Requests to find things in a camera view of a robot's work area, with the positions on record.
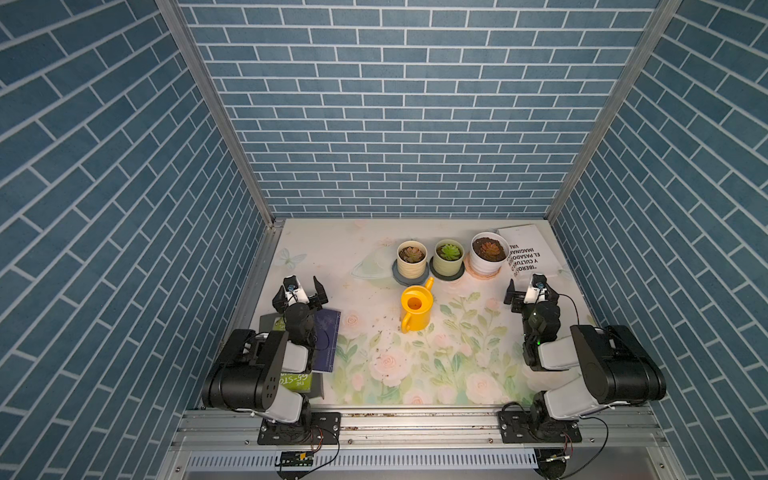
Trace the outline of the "dark green saucer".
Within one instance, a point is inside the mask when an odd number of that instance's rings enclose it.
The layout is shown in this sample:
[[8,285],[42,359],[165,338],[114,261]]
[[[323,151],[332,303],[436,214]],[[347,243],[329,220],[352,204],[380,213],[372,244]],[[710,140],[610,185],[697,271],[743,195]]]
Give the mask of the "dark green saucer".
[[452,281],[458,280],[459,278],[461,278],[464,275],[464,273],[466,271],[465,263],[463,261],[460,264],[459,270],[455,274],[453,274],[453,275],[442,275],[442,274],[438,273],[436,268],[434,267],[434,257],[430,258],[428,265],[429,265],[429,270],[430,270],[431,274],[435,278],[437,278],[439,280],[442,280],[442,281],[446,281],[446,282],[452,282]]

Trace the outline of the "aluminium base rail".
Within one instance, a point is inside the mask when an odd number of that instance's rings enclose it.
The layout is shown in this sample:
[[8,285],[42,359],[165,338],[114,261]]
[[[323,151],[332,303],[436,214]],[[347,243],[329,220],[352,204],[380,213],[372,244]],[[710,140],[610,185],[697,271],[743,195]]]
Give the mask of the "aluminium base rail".
[[[497,410],[485,407],[338,406],[338,442],[315,456],[310,479],[534,478],[536,445],[504,443]],[[618,407],[579,423],[573,479],[681,479],[684,471],[648,407]],[[274,479],[280,446],[259,444],[262,420],[189,410],[165,455],[161,479]]]

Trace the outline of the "dark blue book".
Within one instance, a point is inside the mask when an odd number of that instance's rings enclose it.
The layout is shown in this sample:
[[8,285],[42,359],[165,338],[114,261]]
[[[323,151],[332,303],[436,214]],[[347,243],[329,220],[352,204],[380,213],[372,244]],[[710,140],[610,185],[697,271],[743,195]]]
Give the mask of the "dark blue book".
[[331,373],[334,369],[341,313],[337,310],[322,309],[315,313],[317,334],[313,359],[313,371]]

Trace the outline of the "small green circuit board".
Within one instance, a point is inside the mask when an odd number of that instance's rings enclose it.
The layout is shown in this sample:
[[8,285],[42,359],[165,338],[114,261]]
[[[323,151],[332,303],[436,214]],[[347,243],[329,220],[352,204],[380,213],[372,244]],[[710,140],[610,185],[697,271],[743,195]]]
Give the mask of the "small green circuit board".
[[314,452],[311,451],[283,451],[277,461],[277,468],[311,469],[314,467]]

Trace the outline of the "green cover book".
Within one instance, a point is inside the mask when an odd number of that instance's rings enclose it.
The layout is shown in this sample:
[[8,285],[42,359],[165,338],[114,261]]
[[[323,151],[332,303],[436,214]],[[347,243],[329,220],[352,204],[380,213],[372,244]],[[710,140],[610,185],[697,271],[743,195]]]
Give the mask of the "green cover book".
[[318,352],[291,340],[286,344],[280,385],[306,395],[309,399],[324,398],[322,372],[315,370]]

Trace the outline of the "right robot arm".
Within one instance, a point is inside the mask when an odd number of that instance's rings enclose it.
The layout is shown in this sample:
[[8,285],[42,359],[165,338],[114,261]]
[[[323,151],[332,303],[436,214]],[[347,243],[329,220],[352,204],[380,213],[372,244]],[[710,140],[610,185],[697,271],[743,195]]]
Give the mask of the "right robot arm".
[[561,297],[541,274],[526,290],[510,283],[505,292],[504,303],[522,318],[525,364],[535,372],[579,371],[565,385],[536,393],[528,407],[502,406],[497,418],[505,444],[578,443],[578,421],[586,416],[666,396],[664,374],[628,327],[578,322],[562,335]]

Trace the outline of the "dark grey saucer left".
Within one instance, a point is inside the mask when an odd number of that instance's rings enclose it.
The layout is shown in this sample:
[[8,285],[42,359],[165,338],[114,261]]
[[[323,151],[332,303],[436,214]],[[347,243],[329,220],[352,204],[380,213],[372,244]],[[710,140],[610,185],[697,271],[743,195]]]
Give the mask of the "dark grey saucer left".
[[425,268],[423,274],[416,278],[406,278],[403,275],[400,274],[400,271],[398,269],[398,263],[397,261],[394,261],[392,264],[392,274],[394,280],[399,283],[400,285],[403,285],[405,287],[414,286],[414,285],[424,285],[427,279],[430,276],[430,270],[428,267]]

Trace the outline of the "white book black text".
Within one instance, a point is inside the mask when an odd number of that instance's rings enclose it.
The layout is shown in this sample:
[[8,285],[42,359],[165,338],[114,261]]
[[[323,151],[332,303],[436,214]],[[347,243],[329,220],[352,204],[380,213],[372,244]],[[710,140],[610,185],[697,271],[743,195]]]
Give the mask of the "white book black text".
[[533,274],[557,276],[563,266],[536,225],[506,227],[498,234],[507,241],[507,258],[514,277],[528,279]]

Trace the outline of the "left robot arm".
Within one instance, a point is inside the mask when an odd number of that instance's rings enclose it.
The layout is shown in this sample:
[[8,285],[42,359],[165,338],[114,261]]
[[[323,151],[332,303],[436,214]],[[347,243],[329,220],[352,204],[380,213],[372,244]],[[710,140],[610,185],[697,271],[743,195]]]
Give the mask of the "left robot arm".
[[280,383],[284,373],[310,373],[317,350],[315,314],[328,302],[324,286],[313,280],[309,295],[296,276],[283,279],[272,300],[284,327],[258,333],[234,330],[213,363],[202,388],[206,408],[250,413],[283,430],[311,430],[305,395]]

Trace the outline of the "yellow plastic watering can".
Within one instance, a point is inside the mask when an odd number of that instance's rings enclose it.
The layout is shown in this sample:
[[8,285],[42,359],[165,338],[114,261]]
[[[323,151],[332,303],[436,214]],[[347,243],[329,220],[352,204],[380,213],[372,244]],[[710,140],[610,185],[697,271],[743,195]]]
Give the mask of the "yellow plastic watering can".
[[434,305],[433,284],[434,278],[429,277],[424,286],[410,286],[402,293],[400,320],[403,333],[421,331],[429,326]]

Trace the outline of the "pink saucer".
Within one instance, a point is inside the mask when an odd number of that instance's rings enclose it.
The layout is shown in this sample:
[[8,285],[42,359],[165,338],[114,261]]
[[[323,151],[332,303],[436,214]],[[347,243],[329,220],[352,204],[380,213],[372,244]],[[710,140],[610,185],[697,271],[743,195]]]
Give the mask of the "pink saucer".
[[478,279],[478,280],[490,280],[490,279],[493,279],[493,278],[497,277],[498,274],[501,272],[501,268],[499,268],[498,270],[496,270],[495,272],[492,272],[490,274],[478,273],[477,271],[475,271],[472,268],[471,260],[470,259],[465,258],[463,263],[464,263],[464,266],[465,266],[466,273],[468,273],[473,278]]

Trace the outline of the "cream pot with succulent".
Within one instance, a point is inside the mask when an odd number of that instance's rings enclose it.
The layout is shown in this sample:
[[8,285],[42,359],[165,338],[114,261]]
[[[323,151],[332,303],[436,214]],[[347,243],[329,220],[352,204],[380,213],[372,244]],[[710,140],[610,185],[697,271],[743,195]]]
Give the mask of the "cream pot with succulent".
[[397,250],[398,273],[405,279],[420,278],[426,271],[427,249],[415,240],[401,243]]

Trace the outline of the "white pot with red succulent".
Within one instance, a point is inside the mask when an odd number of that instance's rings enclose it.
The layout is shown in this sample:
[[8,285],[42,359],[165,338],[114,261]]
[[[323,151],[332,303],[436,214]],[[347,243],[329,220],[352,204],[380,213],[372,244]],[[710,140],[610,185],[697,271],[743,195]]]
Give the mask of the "white pot with red succulent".
[[469,259],[478,273],[490,274],[503,266],[509,255],[509,244],[493,232],[480,232],[470,242]]

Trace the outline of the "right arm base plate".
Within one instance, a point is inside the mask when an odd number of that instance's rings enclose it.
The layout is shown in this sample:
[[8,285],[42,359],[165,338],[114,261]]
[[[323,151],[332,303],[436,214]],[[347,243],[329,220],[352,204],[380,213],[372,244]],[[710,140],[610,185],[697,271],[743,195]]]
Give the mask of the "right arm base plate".
[[547,414],[523,410],[497,413],[502,441],[512,443],[580,443],[582,435],[575,421],[555,420]]

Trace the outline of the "green pot with succulent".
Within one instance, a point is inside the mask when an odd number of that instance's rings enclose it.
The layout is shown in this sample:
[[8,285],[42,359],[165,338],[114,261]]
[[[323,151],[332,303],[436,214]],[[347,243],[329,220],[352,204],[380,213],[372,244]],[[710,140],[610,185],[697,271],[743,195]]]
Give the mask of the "green pot with succulent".
[[440,240],[431,261],[432,271],[444,279],[457,277],[463,267],[464,255],[460,242],[453,239]]

